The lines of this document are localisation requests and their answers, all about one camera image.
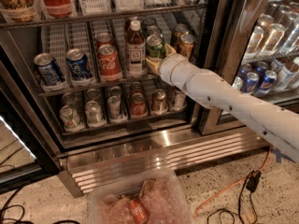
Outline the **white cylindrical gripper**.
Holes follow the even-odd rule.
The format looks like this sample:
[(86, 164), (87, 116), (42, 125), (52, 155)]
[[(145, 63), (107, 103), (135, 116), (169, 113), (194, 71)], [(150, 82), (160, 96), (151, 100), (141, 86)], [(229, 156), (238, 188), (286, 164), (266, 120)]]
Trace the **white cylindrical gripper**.
[(163, 60), (146, 58), (147, 65), (153, 74), (160, 74), (160, 78), (164, 82), (186, 92), (188, 79), (198, 72), (199, 68), (190, 63), (184, 56), (176, 54), (176, 50), (169, 44), (164, 46), (168, 57)]

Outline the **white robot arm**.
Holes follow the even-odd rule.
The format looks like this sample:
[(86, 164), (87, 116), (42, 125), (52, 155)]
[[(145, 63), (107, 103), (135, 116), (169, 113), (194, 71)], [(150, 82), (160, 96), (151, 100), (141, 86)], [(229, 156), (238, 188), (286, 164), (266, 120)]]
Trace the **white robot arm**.
[(151, 72), (206, 108), (217, 107), (299, 162), (299, 115), (234, 89), (218, 74), (195, 66), (166, 45), (166, 57), (146, 58)]

